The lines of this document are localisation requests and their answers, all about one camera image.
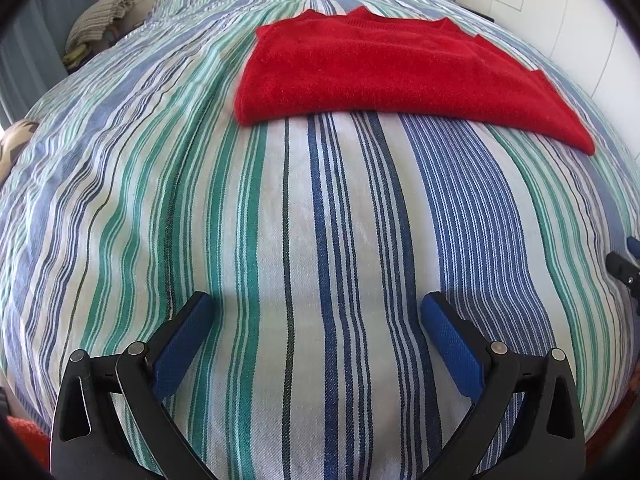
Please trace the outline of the red sweater with white motif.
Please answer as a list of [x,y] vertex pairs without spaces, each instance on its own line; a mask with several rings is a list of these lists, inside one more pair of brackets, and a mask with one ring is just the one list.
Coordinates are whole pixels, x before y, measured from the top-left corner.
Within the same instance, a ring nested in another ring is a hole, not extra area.
[[234,116],[242,126],[329,112],[442,116],[532,132],[591,156],[596,146],[541,70],[449,18],[307,10],[256,30]]

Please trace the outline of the white wardrobe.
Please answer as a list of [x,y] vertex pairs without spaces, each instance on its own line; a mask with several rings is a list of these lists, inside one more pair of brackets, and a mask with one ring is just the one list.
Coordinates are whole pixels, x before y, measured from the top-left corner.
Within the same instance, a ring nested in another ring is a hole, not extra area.
[[603,0],[492,0],[490,15],[564,70],[639,158],[639,55]]

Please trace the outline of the striped blue green bedspread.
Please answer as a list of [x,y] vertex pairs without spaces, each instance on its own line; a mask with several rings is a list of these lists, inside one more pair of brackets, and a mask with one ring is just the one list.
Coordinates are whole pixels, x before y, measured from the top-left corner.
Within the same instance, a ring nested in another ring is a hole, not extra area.
[[[450,18],[540,68],[596,142],[366,113],[240,127],[257,27],[358,6]],[[620,403],[639,320],[605,256],[639,170],[534,47],[447,0],[160,0],[30,110],[1,190],[1,368],[43,429],[70,354],[118,353],[190,297],[220,315],[170,414],[221,479],[409,479],[469,408],[419,320],[439,290],[486,336],[561,348],[585,430]]]

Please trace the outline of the patterned cushion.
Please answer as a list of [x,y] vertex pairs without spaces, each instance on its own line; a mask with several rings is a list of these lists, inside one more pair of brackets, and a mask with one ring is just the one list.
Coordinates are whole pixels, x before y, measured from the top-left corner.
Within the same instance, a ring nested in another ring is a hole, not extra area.
[[0,186],[6,182],[17,159],[29,144],[38,126],[39,122],[21,119],[18,122],[14,122],[2,133],[0,144]]

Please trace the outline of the teal curtain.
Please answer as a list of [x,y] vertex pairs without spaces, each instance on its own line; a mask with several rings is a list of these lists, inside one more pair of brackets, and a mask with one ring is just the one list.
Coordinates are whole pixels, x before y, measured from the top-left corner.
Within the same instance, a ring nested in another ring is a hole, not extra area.
[[26,0],[1,33],[1,125],[26,116],[67,76],[62,57],[80,14],[98,0]]

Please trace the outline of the pile of folded towels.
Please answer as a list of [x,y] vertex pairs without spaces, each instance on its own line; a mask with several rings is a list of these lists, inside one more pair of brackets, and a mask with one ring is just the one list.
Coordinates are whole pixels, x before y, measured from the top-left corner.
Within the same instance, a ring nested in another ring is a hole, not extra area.
[[99,0],[80,14],[67,36],[65,53],[81,44],[102,39],[108,26],[124,18],[134,7],[134,0]]

